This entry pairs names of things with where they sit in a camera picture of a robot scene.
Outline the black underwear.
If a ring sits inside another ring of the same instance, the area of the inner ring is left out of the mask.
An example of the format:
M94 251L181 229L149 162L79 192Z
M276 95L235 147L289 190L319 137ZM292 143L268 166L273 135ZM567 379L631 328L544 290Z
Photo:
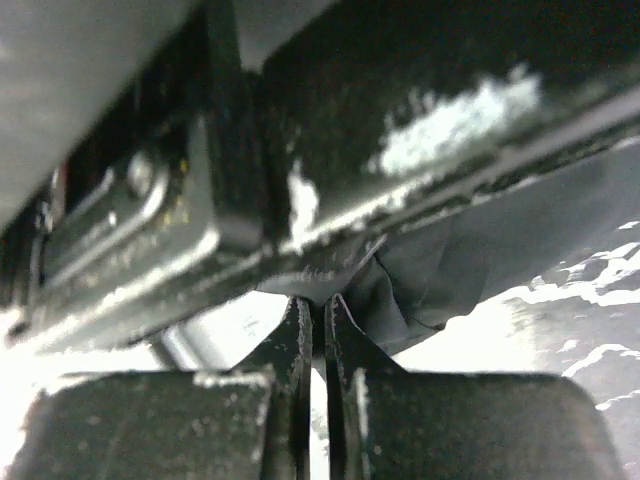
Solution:
M389 238L344 291L364 333L390 355L521 285L639 209L639 149L549 177Z

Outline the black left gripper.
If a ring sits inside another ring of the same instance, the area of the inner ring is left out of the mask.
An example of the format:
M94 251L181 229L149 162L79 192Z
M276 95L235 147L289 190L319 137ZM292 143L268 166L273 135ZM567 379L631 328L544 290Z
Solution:
M389 238L638 131L635 1L5 1L2 337L323 303Z

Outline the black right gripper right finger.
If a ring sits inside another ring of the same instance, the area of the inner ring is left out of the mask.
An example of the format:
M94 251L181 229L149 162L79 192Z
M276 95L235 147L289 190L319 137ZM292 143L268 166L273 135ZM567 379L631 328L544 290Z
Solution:
M334 479L621 479L608 428L576 383L539 373L410 372L325 307Z

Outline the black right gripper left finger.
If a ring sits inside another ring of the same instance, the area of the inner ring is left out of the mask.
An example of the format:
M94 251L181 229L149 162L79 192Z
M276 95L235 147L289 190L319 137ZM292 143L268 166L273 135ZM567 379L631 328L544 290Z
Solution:
M13 479L306 479L308 304L227 371L62 376L40 387Z

